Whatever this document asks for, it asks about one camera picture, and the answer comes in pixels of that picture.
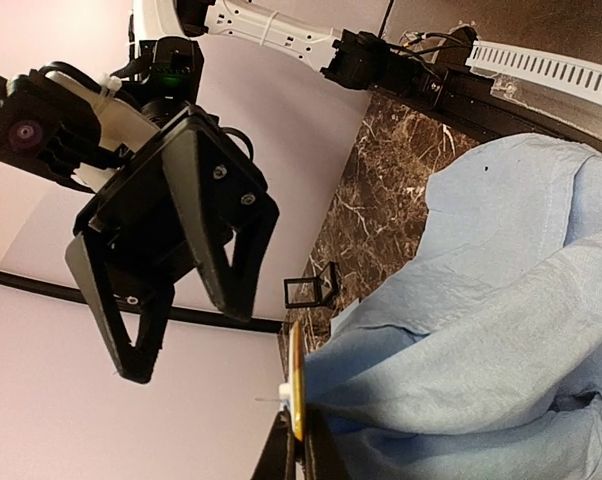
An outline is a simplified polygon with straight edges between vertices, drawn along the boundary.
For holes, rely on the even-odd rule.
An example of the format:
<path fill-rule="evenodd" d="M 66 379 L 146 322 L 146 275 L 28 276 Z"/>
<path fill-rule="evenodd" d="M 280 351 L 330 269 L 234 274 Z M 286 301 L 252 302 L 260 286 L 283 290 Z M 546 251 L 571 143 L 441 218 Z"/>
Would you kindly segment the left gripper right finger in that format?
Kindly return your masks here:
<path fill-rule="evenodd" d="M 306 409 L 303 469 L 309 480 L 351 479 L 324 415 L 314 406 Z"/>

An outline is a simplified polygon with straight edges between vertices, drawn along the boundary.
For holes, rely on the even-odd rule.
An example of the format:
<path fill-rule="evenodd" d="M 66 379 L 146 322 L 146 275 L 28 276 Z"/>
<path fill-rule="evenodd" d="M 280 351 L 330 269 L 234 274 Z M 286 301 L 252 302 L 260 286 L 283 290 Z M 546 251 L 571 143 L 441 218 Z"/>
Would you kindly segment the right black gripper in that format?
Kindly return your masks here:
<path fill-rule="evenodd" d="M 121 377 L 151 379 L 190 272 L 225 317 L 252 318 L 279 217 L 267 189 L 216 118 L 189 106 L 77 215 L 65 260 Z"/>

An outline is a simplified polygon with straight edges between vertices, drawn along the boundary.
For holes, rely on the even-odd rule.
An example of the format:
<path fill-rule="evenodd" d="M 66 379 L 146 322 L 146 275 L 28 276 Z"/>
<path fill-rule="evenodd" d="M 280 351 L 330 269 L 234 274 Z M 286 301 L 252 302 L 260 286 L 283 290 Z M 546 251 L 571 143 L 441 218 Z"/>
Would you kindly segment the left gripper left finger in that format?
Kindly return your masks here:
<path fill-rule="evenodd" d="M 278 412 L 251 480 L 295 479 L 295 441 L 290 413 Z"/>

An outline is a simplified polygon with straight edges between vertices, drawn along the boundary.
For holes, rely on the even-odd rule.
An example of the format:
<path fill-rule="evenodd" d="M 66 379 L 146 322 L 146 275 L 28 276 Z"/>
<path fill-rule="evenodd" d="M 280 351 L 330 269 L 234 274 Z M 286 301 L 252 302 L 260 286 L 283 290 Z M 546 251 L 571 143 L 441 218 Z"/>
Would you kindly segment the light blue shirt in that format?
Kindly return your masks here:
<path fill-rule="evenodd" d="M 306 359 L 354 479 L 602 479 L 602 154 L 533 134 L 427 183 L 415 257 Z"/>

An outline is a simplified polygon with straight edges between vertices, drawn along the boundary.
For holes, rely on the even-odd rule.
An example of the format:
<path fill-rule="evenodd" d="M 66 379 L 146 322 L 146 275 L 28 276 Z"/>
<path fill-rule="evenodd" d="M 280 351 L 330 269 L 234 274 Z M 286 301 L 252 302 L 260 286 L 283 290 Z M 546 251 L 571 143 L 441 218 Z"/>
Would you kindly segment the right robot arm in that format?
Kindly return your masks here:
<path fill-rule="evenodd" d="M 440 111 L 456 91 L 480 85 L 464 65 L 431 64 L 372 34 L 313 30 L 249 3 L 212 1 L 188 9 L 139 2 L 134 27 L 157 48 L 196 37 L 233 36 L 297 57 L 351 90 L 377 89 Z M 231 132 L 194 104 L 187 87 L 151 103 L 162 129 L 122 167 L 106 174 L 83 165 L 76 176 L 95 197 L 78 215 L 66 251 L 118 373 L 149 382 L 162 347 L 175 283 L 197 271 L 214 305 L 236 321 L 251 318 L 258 276 L 279 211 Z"/>

